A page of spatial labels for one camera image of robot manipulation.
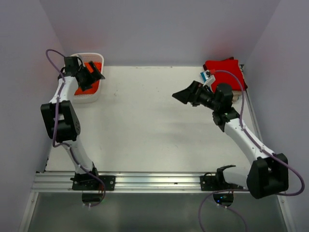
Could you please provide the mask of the red t shirt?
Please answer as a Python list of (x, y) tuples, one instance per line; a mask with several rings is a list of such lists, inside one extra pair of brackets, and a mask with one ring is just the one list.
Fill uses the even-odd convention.
[(215, 76), (215, 82), (211, 85), (213, 92), (218, 84), (226, 83), (232, 87), (233, 91), (241, 91), (247, 89), (243, 73), (239, 66), (239, 61), (234, 60), (207, 60), (203, 65), (204, 70), (209, 70)]

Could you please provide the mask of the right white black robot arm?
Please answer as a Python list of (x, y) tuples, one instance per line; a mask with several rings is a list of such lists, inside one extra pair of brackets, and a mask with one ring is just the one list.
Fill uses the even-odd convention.
[(172, 97), (183, 104), (203, 105), (212, 110), (213, 121), (241, 149), (251, 167), (226, 165), (216, 170), (215, 176), (203, 175), (201, 181), (212, 183), (218, 189), (240, 186), (256, 198), (286, 191), (289, 187), (288, 160), (284, 154), (275, 154), (246, 127), (240, 114), (232, 106), (233, 93), (228, 84), (219, 84), (214, 92), (200, 82), (173, 93)]

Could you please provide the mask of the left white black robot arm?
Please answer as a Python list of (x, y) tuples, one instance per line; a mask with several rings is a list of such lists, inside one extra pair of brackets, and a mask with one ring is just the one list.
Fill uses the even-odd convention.
[(45, 128), (53, 147), (62, 146), (74, 165), (73, 190), (104, 191), (97, 169), (81, 142), (81, 124), (72, 105), (76, 92), (98, 88), (104, 79), (103, 59), (78, 54), (64, 57), (64, 62), (64, 67), (59, 70), (58, 87), (53, 98), (41, 105)]

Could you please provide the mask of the blue folded t shirt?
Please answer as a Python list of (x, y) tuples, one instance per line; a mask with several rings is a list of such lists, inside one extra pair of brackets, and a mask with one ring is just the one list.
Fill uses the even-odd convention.
[(209, 71), (204, 71), (200, 73), (202, 80), (204, 81), (204, 85), (209, 85), (211, 80), (211, 73)]

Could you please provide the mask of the beige folded t shirt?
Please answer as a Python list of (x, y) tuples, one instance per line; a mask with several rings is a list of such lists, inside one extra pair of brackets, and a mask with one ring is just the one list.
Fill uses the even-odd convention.
[(233, 98), (232, 101), (236, 102), (239, 100), (239, 98), (242, 96), (242, 92), (241, 91), (232, 91), (233, 93)]

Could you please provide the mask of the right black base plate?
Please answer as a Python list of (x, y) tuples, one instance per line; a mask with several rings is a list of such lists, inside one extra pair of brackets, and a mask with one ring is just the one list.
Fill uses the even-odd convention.
[(224, 189), (244, 189), (244, 187), (225, 182), (218, 174), (205, 173), (199, 177), (202, 191), (218, 191)]

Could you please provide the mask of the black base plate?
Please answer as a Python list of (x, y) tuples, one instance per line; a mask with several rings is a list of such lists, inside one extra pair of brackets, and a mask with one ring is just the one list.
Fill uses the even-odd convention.
[[(115, 176), (114, 175), (100, 175), (99, 179), (105, 184), (106, 191), (114, 191), (115, 189)], [(84, 176), (81, 181), (77, 181), (76, 178), (71, 178), (73, 181), (72, 190), (76, 191), (95, 191), (101, 190), (102, 185), (99, 181), (92, 179), (89, 176)]]
[(224, 189), (244, 189), (244, 187), (225, 182), (218, 174), (205, 173), (199, 177), (202, 191), (218, 191)]

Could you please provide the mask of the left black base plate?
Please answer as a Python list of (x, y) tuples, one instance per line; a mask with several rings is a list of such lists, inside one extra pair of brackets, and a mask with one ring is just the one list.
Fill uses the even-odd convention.
[[(100, 175), (99, 179), (105, 184), (106, 191), (114, 191), (115, 189), (115, 176), (114, 175)], [(92, 179), (89, 176), (84, 176), (81, 181), (77, 181), (76, 178), (71, 178), (73, 181), (72, 190), (76, 191), (95, 191), (101, 190), (102, 185), (99, 181)]]

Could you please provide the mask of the aluminium mounting rail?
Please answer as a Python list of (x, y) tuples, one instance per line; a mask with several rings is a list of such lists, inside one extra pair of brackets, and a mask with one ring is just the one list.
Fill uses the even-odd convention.
[[(111, 193), (200, 193), (201, 172), (100, 172), (113, 176)], [(73, 172), (35, 174), (34, 192), (64, 193), (72, 189)]]

